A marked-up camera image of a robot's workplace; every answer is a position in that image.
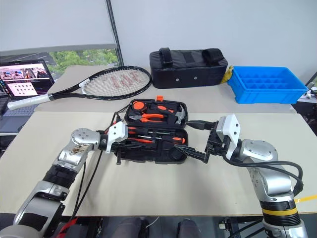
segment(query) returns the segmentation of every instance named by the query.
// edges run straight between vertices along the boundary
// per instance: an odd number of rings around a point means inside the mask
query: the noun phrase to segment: orange pliers
[[[149,120],[150,118],[159,118],[163,119],[164,116],[162,114],[142,114],[140,115],[135,115],[135,116],[130,116],[129,118],[133,120],[140,120],[141,122],[162,122],[163,120]]]

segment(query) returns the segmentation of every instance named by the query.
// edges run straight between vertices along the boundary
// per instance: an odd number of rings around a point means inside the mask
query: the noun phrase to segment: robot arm
[[[240,124],[235,115],[221,117],[217,122],[189,121],[196,129],[208,129],[210,135],[205,153],[184,145],[175,145],[183,153],[208,162],[209,155],[221,155],[236,166],[278,161],[276,149],[266,141],[239,139]],[[294,202],[291,179],[287,174],[262,167],[247,167],[263,212],[266,234],[271,238],[307,238],[304,222]],[[284,170],[281,165],[272,165]]]
[[[0,232],[0,238],[52,236],[65,208],[61,201],[69,194],[69,188],[83,167],[88,152],[99,149],[110,153],[112,144],[127,136],[128,128],[121,121],[109,128],[108,135],[86,128],[73,131],[69,143],[22,204],[13,225]]]

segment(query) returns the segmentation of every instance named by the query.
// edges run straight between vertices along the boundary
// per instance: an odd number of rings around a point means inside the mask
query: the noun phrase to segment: blue plastic bin
[[[234,66],[228,84],[241,104],[296,103],[308,90],[285,67]]]

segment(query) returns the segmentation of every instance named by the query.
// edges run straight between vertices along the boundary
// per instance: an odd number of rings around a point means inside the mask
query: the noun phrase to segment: bag handle
[[[214,48],[203,50],[202,57],[207,65],[219,65],[218,62],[224,59],[220,49]]]
[[[161,55],[161,58],[162,58],[163,68],[172,67],[173,60],[172,60],[172,55],[170,54],[169,47],[160,48],[159,54]]]

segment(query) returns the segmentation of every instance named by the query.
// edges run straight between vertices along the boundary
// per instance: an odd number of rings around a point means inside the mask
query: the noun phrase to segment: beige tabletop
[[[189,114],[189,119],[216,121],[225,114]],[[105,128],[112,113],[35,112],[0,159],[0,212],[15,213],[74,129]],[[236,114],[241,139],[260,139],[273,144],[280,160],[300,164],[304,190],[298,198],[317,194],[317,160],[312,150],[317,137],[299,114]],[[189,145],[203,151],[208,131],[185,128]],[[98,152],[89,154],[86,186]],[[81,173],[67,197],[64,215],[70,215]],[[317,212],[316,201],[298,203],[300,213]],[[259,201],[246,168],[231,166],[219,156],[208,164],[187,158],[181,165],[122,161],[103,154],[94,181],[78,215],[258,215]]]
[[[105,67],[104,65],[70,66],[52,86],[49,93],[73,86]],[[290,104],[238,104],[231,87],[226,83],[217,86],[177,89],[157,89],[150,86],[145,92],[133,98],[118,101],[64,98],[40,104],[36,111],[115,112],[134,98],[155,99],[157,95],[163,95],[165,100],[184,102],[191,113],[296,113]]]

